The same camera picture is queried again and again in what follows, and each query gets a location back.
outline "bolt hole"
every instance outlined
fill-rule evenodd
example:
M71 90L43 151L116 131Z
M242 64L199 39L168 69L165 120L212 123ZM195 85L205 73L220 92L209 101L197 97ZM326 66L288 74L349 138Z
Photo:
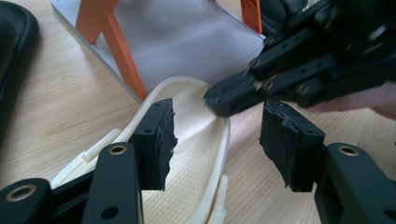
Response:
M347 156L359 156L359 152L351 147L339 147L338 150Z
M117 155L122 154L124 151L126 151L126 147L118 146L118 147L113 147L113 148L109 149L108 153L110 153L111 155L117 156Z
M385 215L387 215L387 217L390 217L390 219L396 220L396 211L395 210L385 209L384 213L385 213Z
M119 213L119 208L114 207L114 206L108 207L107 209L105 209L102 212L102 219L109 220L109 219L115 217L118 213Z
M23 200L32 195L37 187L33 184L23 185L12 190L6 197L6 200L11 203Z

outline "wooden table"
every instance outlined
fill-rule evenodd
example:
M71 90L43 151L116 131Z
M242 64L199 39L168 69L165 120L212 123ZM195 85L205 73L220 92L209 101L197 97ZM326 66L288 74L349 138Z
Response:
M49 0L13 2L28 8L40 40L23 81L0 151L0 189L28 177L51 180L77 154L139 107L109 71L57 17ZM236 0L220 1L240 16ZM326 133L325 144L365 149L396 179L396 125L369 109L303 115ZM259 145L262 105L233 116L224 174L226 223L319 223L313 193L292 193Z

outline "metal screw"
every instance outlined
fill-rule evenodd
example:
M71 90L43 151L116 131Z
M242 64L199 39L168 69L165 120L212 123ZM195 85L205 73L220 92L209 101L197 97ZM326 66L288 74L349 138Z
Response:
M272 80L268 80L268 81L266 81L265 83L264 83L264 88L266 89L266 90L271 90L271 88L274 86L274 81L272 81Z
M306 85L305 83L301 84L301 85L298 87L298 92L299 92L300 94L305 94L305 93L308 92L308 90L309 90L309 86Z
M260 59L254 59L253 61L250 62L251 67L258 67L260 65Z
M265 43L265 45L271 45L272 43L274 43L274 38L273 37L267 37L267 38L265 38L265 40L264 40L264 43Z

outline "orange frame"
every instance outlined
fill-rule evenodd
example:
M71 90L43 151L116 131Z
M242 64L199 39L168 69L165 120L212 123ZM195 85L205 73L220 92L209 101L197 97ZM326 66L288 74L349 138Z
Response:
M119 0L81 0L76 29L95 44L103 34L124 82L144 100L146 89L139 76L128 44L122 34L114 9ZM260 0L241 0L243 22L255 32L262 33Z

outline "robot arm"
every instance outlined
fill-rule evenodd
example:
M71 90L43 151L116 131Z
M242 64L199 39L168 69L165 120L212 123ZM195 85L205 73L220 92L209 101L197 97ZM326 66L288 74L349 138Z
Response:
M249 67L205 102L228 117L265 99L309 107L395 81L395 11L391 0L321 0L267 36Z

